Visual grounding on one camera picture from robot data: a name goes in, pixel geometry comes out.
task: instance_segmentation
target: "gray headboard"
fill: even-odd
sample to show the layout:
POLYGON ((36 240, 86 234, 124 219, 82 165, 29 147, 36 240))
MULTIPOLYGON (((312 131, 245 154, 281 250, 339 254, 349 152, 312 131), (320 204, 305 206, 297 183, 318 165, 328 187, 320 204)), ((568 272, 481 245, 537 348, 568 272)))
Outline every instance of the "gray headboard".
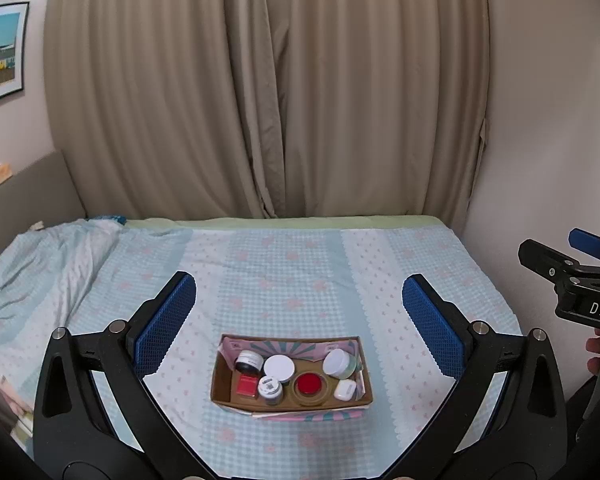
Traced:
POLYGON ((0 185, 0 254, 36 222, 51 227, 85 214, 62 153, 53 152, 0 185))

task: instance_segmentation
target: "blue gripper pad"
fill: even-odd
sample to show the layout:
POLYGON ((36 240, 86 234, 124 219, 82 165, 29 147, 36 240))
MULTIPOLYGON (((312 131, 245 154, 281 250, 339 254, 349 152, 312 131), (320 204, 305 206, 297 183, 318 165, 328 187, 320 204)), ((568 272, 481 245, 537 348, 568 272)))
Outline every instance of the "blue gripper pad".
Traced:
POLYGON ((574 229, 569 233, 569 245, 600 260, 600 236, 574 229))
POLYGON ((184 277, 135 339, 134 370, 140 378, 157 372, 196 302, 196 282, 189 274, 183 274, 184 277))
POLYGON ((466 331, 469 325, 466 318, 455 305, 443 301, 420 274, 414 274, 404 281, 402 304, 440 371, 448 377, 459 379, 472 347, 472 340, 466 331), (466 335, 461 336, 456 331, 464 331, 466 335))

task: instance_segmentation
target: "hand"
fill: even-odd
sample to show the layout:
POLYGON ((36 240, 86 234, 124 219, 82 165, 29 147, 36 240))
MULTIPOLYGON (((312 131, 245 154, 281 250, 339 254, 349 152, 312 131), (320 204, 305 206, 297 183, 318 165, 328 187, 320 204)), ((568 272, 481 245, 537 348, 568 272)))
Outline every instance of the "hand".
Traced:
MULTIPOLYGON (((600 329, 596 329, 596 335, 599 337, 591 337, 587 339, 587 344, 585 348, 587 352, 591 352, 593 354, 600 354, 600 329)), ((600 373, 600 357, 592 357, 587 361, 587 369, 594 375, 598 375, 600 373)))

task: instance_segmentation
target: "white container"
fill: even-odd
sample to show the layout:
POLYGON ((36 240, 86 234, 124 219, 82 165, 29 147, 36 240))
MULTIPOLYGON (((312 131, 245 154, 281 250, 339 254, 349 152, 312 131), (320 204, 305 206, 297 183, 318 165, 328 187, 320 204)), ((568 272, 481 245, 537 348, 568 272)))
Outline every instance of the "white container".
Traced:
POLYGON ((356 381, 344 379, 338 383, 338 386, 336 386, 333 396, 338 400, 344 400, 347 402, 353 398, 353 394, 356 392, 356 387, 356 381))
POLYGON ((267 406, 277 406, 282 401, 282 384, 275 377, 265 375, 258 382, 258 393, 267 406))
POLYGON ((331 377, 349 379, 356 371, 356 358, 340 348, 331 350, 322 362, 322 371, 331 377))
POLYGON ((296 373, 296 365, 286 355, 272 355, 264 361, 264 374, 275 377, 282 384, 287 384, 296 373))
POLYGON ((253 350, 242 350, 235 360, 235 369, 240 373, 258 376, 262 370, 264 357, 253 350))

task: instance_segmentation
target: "white wall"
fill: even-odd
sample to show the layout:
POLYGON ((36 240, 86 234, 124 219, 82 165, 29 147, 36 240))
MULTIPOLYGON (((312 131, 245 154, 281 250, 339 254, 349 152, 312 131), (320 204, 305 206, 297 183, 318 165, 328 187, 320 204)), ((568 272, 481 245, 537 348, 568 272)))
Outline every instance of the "white wall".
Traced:
POLYGON ((555 317, 553 286, 518 263, 534 238, 581 262, 600 234, 600 0, 489 0, 490 131, 463 241, 518 315, 547 330, 565 393, 590 375, 592 329, 555 317))
POLYGON ((24 92, 0 99, 0 161, 14 172, 53 150, 43 81, 43 27, 46 0, 30 2, 24 51, 24 92))

